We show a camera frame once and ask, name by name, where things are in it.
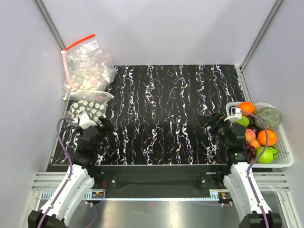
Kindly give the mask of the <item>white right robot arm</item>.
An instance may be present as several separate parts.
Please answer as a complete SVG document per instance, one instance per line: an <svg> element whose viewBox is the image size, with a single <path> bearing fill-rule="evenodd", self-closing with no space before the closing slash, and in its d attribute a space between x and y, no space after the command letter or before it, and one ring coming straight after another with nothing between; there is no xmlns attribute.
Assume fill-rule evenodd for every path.
<svg viewBox="0 0 304 228"><path fill-rule="evenodd" d="M252 163L245 149L246 128L233 123L240 116L225 117L215 113L197 117L204 131L223 144L217 152L217 160L225 168L212 182L228 189L238 212L240 228L280 228L283 224L280 214L273 213L267 205L252 173Z"/></svg>

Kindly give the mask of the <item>dark plum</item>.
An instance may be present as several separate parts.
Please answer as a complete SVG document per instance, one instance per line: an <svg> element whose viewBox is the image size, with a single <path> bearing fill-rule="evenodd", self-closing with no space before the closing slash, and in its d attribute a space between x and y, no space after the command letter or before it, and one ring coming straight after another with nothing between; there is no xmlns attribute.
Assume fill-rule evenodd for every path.
<svg viewBox="0 0 304 228"><path fill-rule="evenodd" d="M256 125L254 125L254 124L249 125L248 129L251 129L255 133L256 136L260 132L260 129Z"/></svg>

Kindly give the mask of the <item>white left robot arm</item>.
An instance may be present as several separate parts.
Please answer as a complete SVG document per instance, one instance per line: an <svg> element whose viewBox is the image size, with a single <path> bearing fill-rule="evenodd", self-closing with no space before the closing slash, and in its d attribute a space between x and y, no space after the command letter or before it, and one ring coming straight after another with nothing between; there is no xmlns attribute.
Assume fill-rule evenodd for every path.
<svg viewBox="0 0 304 228"><path fill-rule="evenodd" d="M71 157L62 138L58 138L69 167L46 204L40 210L32 210L28 215L30 228L67 228L88 190L106 183L96 162L102 141L114 131L111 121L102 116L94 121L88 114L81 114L78 118L63 117L58 120L57 126L60 126L62 121L77 126L76 129L80 133L79 145Z"/></svg>

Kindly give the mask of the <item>peach fruit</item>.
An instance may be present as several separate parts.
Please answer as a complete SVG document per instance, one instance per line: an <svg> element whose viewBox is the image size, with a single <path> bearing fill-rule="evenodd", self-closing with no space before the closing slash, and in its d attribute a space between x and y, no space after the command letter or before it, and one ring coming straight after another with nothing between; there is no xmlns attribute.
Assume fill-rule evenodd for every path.
<svg viewBox="0 0 304 228"><path fill-rule="evenodd" d="M247 128L245 132L246 141L251 143L256 139L256 134L252 129Z"/></svg>

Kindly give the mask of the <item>green starfruit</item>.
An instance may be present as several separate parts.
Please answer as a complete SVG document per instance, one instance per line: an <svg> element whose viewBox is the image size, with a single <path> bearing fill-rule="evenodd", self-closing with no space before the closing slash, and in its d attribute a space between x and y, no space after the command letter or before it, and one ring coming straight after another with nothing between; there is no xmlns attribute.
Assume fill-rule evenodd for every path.
<svg viewBox="0 0 304 228"><path fill-rule="evenodd" d="M250 124L250 120L249 120L246 116L243 115L243 116L241 117L241 119L235 121L235 123L236 123L236 124L240 124L240 125L242 125L242 126L244 126L244 127L247 127L247 126L249 126L249 124Z"/></svg>

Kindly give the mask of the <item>clear spotted zip bag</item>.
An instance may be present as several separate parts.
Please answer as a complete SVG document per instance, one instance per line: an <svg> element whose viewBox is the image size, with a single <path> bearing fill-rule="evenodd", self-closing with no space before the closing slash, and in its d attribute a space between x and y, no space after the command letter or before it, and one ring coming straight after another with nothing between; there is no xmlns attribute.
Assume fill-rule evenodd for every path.
<svg viewBox="0 0 304 228"><path fill-rule="evenodd" d="M66 117L76 119L81 114L88 114L92 121L97 121L99 117L106 117L107 103L114 98L108 92L93 90L71 92L70 97L75 102L70 105Z"/></svg>

